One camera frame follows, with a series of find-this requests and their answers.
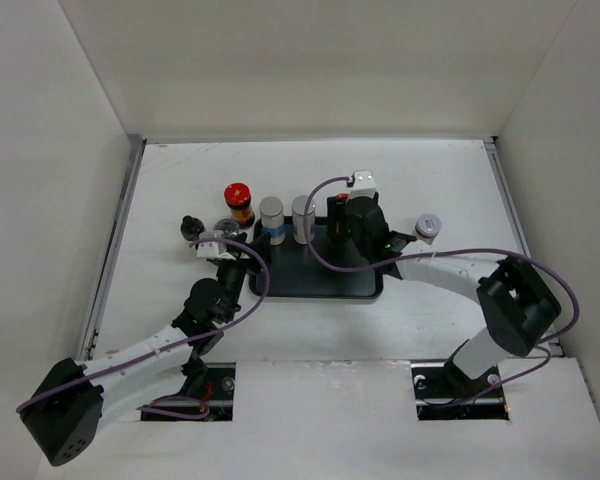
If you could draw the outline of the orange sauce jar red lid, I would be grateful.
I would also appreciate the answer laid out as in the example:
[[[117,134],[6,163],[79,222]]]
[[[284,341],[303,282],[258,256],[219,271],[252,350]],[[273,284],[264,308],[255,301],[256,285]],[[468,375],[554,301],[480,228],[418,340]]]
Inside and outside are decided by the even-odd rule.
[[[348,197],[348,193],[340,193],[327,198],[327,236],[334,243],[345,243],[350,238],[345,214]]]

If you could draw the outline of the small jar pink label lid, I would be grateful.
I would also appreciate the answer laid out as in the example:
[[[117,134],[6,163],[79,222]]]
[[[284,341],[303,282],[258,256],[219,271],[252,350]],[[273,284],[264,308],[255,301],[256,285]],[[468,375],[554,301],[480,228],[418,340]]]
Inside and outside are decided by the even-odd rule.
[[[420,215],[414,226],[414,235],[418,240],[431,245],[440,234],[442,222],[434,214],[426,213]]]

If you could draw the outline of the peppercorn bottle blue label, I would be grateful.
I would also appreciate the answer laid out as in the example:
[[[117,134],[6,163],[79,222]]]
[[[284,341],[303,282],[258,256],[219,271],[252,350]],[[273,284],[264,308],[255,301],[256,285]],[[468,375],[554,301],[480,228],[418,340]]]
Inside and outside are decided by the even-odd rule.
[[[259,214],[262,231],[270,235],[270,244],[282,244],[286,235],[283,202],[275,196],[265,197],[259,203]]]

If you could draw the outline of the peppercorn bottle silver cap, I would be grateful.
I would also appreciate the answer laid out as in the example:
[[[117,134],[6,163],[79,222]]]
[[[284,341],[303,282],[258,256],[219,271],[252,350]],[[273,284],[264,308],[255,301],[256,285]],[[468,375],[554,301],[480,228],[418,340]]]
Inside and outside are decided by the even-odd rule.
[[[300,245],[307,245],[314,237],[315,205],[307,201],[307,195],[297,196],[292,201],[293,236]]]

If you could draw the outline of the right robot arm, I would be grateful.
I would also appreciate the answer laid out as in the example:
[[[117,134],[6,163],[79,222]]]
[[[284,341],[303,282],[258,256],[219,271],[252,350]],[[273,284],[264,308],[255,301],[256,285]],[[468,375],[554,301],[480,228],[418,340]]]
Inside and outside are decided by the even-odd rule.
[[[505,358],[527,356],[562,313],[536,269],[520,257],[488,261],[431,254],[400,260],[402,250],[417,238],[389,229],[376,196],[329,197],[327,234],[336,243],[352,241],[371,264],[388,260],[375,268],[380,274],[433,285],[480,306],[485,327],[461,344],[442,370],[446,388],[457,396],[469,394]]]

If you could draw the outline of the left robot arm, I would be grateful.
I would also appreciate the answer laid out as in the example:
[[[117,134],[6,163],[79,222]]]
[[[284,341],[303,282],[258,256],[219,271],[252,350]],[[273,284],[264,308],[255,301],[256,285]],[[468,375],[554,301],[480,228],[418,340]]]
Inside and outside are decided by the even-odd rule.
[[[151,409],[172,396],[194,398],[204,387],[202,358],[226,330],[249,317],[239,303],[247,275],[267,275],[270,235],[226,239],[218,231],[194,240],[196,254],[216,265],[194,283],[182,312],[160,331],[102,358],[65,358],[51,367],[32,397],[16,409],[53,467],[78,455],[118,416]]]

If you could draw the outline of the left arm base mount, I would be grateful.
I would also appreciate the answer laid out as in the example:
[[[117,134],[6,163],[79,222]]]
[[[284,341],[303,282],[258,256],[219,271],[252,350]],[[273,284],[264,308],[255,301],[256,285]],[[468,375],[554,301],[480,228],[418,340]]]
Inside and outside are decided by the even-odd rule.
[[[230,422],[236,392],[235,363],[211,363],[206,372],[188,378],[177,394],[140,410],[142,422]]]

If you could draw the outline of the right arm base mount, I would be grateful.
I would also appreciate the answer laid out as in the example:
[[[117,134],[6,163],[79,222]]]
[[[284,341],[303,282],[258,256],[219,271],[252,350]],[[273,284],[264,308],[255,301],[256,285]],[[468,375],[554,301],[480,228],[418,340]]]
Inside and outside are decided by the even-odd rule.
[[[477,379],[466,379],[442,363],[411,365],[416,414],[421,421],[468,421],[509,419],[502,387],[475,397],[500,380],[497,366]]]

